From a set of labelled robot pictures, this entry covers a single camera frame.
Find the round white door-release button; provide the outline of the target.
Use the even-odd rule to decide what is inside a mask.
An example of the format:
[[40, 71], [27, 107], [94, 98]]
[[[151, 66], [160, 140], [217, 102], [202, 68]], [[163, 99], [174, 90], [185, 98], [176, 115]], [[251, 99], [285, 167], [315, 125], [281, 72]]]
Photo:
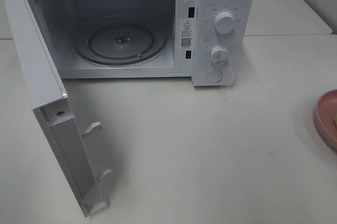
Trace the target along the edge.
[[216, 83], [219, 82], [223, 77], [223, 74], [219, 70], [209, 71], [206, 75], [206, 78], [209, 82]]

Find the white timer knob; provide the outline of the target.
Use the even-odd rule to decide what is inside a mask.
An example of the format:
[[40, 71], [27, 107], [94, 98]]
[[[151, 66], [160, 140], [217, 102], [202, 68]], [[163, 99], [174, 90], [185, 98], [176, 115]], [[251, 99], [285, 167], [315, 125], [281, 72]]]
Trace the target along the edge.
[[229, 59], [229, 52], [225, 46], [215, 46], [210, 50], [210, 60], [213, 65], [225, 64]]

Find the pink round plate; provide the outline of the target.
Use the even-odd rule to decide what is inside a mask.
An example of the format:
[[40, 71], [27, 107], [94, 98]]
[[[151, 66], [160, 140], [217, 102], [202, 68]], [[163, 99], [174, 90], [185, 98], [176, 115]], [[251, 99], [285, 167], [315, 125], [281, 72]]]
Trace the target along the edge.
[[317, 101], [314, 110], [315, 128], [322, 140], [336, 152], [336, 90], [324, 93]]

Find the sandwich with lettuce and cheese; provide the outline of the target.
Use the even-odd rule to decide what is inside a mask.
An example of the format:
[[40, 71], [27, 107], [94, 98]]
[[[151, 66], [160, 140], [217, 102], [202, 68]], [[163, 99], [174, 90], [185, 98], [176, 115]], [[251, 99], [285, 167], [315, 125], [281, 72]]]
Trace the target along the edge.
[[337, 113], [334, 115], [334, 126], [337, 127]]

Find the glass microwave turntable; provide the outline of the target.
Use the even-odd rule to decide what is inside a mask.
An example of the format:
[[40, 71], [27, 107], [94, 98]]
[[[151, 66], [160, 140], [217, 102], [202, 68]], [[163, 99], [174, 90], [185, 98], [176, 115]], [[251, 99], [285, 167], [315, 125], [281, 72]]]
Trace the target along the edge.
[[112, 24], [78, 37], [75, 50], [89, 62], [122, 66], [149, 60], [166, 47], [169, 37], [144, 25]]

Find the white microwave oven body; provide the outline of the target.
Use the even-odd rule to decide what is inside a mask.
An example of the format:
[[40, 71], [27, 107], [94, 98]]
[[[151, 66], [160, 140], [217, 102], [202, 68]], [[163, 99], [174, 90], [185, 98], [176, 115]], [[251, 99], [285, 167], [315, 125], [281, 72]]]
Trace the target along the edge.
[[[122, 79], [189, 77], [195, 86], [232, 85], [252, 0], [43, 0], [41, 9], [55, 51], [52, 59], [62, 79]], [[235, 28], [220, 34], [214, 16], [231, 11]], [[134, 23], [165, 31], [166, 47], [157, 56], [137, 64], [99, 65], [82, 58], [75, 50], [78, 37], [112, 24]], [[225, 46], [229, 59], [213, 65], [210, 50]], [[212, 83], [209, 71], [223, 77]]]

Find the upper white power knob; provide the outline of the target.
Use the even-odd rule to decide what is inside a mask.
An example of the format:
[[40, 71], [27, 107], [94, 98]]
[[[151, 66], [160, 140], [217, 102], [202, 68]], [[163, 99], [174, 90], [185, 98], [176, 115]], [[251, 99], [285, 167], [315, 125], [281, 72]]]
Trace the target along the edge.
[[220, 34], [228, 34], [235, 28], [235, 16], [229, 10], [223, 10], [218, 12], [214, 16], [214, 27]]

